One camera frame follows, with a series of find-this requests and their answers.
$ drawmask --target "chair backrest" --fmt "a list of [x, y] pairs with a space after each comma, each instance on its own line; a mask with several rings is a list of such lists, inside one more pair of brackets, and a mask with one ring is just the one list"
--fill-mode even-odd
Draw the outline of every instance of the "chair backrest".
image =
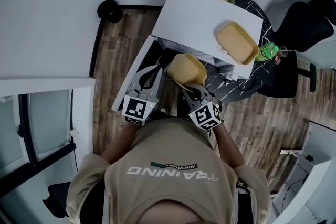
[[276, 44], [304, 52], [334, 33], [330, 22], [305, 2], [295, 2], [287, 11]]

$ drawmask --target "black chair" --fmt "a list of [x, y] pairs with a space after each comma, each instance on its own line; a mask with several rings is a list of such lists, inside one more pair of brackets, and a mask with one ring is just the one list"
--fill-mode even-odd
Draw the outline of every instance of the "black chair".
[[[279, 30], [268, 36], [277, 46], [288, 50], [305, 52], [321, 40], [334, 33], [329, 21], [311, 5], [304, 2], [294, 3], [284, 18]], [[310, 78], [310, 91], [316, 90], [316, 67], [310, 65], [310, 71], [298, 68], [296, 53], [288, 52], [281, 57], [281, 63], [275, 65], [270, 81], [262, 86], [258, 93], [276, 98], [293, 98], [297, 92], [298, 74]]]
[[65, 208], [70, 183], [71, 182], [50, 185], [48, 187], [49, 197], [42, 200], [48, 210], [57, 218], [68, 217]]
[[309, 4], [325, 16], [332, 24], [336, 25], [335, 0], [311, 0]]

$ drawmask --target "window glass pane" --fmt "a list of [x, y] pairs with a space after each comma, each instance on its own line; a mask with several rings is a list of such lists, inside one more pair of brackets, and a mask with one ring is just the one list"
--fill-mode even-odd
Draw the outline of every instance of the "window glass pane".
[[37, 154], [67, 141], [69, 94], [69, 90], [30, 94], [30, 129]]
[[22, 158], [12, 97], [0, 98], [0, 169]]

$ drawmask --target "black marble table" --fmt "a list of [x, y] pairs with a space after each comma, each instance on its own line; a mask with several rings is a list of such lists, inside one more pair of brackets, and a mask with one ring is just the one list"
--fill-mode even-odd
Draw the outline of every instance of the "black marble table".
[[[264, 20], [260, 35], [259, 47], [268, 43], [269, 40], [267, 36], [273, 32], [273, 29], [266, 14], [257, 5], [257, 3], [255, 3], [253, 0], [228, 1]], [[213, 93], [216, 98], [224, 103], [239, 101], [251, 96], [261, 86], [263, 86], [266, 83], [269, 74], [272, 73], [273, 67], [274, 59], [263, 62], [255, 62], [249, 79], [230, 81], [228, 85], [226, 85], [225, 78], [218, 73], [218, 68], [212, 65], [205, 65], [207, 70], [205, 87], [210, 93]]]

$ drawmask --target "plastic bottle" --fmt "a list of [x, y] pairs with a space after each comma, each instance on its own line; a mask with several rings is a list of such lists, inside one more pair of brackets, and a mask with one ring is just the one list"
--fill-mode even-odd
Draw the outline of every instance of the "plastic bottle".
[[259, 54], [256, 57], [257, 62], [267, 61], [275, 57], [279, 51], [279, 47], [273, 42], [269, 42], [259, 48]]

